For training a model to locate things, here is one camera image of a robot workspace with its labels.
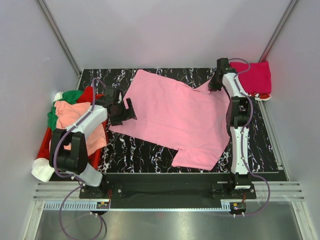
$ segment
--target green cloth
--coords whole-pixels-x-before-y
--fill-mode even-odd
[[[73,105],[77,103],[78,98],[80,98],[83,93],[84,92],[80,90],[66,91],[62,94],[62,98],[58,101],[66,101],[68,104]],[[58,120],[56,115],[55,101],[52,104],[51,111],[48,112],[48,118],[48,127],[53,131],[56,129]]]

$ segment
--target gray wall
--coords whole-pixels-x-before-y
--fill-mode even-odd
[[[73,89],[76,74],[35,0],[0,7],[0,233],[22,238],[37,184],[31,175],[57,91]]]
[[[46,0],[80,68],[258,61],[290,0]]]
[[[268,58],[272,97],[266,103],[289,175],[300,182],[316,227],[320,223],[319,13],[319,0],[298,3]]]

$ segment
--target black marble surface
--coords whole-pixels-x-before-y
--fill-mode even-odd
[[[197,88],[209,80],[214,68],[152,68],[145,71],[186,83]],[[100,78],[107,86],[128,90],[137,69],[85,69],[79,90],[91,85],[93,78]],[[96,93],[103,93],[97,84]],[[99,171],[102,173],[219,173],[228,172],[232,161],[232,141],[211,171],[172,167],[177,150],[160,146],[124,134],[107,131],[109,145],[102,151]],[[248,161],[254,172],[278,172],[276,159],[268,137],[258,103],[255,103],[252,124],[249,130]]]

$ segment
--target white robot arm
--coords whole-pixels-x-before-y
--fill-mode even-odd
[[[246,92],[239,82],[236,70],[230,67],[228,58],[217,60],[217,69],[208,86],[210,91],[220,91],[224,88],[230,98],[226,113],[227,128],[232,137],[233,156],[229,191],[247,191],[252,187],[252,181],[245,166],[245,163],[249,166],[249,126],[244,126],[250,120],[251,105],[244,96]]]
[[[50,166],[54,168],[56,161],[57,168],[66,174],[81,179],[88,186],[100,187],[103,175],[89,163],[86,139],[108,118],[113,126],[122,125],[122,121],[128,119],[137,119],[130,98],[127,98],[126,102],[128,109],[122,101],[122,92],[116,88],[107,87],[104,90],[104,96],[95,100],[95,104],[75,124],[66,129],[55,129],[51,138]],[[66,137],[55,159],[58,144],[64,136]],[[71,144],[71,150],[64,149],[68,144]]]

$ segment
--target pile of clothes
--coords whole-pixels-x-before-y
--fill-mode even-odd
[[[48,182],[55,172],[54,168],[49,165],[50,159],[50,142],[52,131],[56,128],[65,129],[74,124],[90,107],[93,101],[93,88],[88,86],[84,91],[71,90],[58,92],[53,100],[51,111],[48,116],[48,128],[42,141],[36,160],[33,162],[31,173],[39,180]],[[101,161],[102,148],[109,143],[106,135],[106,124],[103,122],[86,140],[89,162],[97,169]]]
[[[246,93],[255,97],[257,101],[266,101],[271,98],[271,73],[267,61],[250,63],[249,71],[241,73],[238,78]],[[230,67],[236,69],[238,73],[246,70],[248,65],[242,62],[230,62]]]

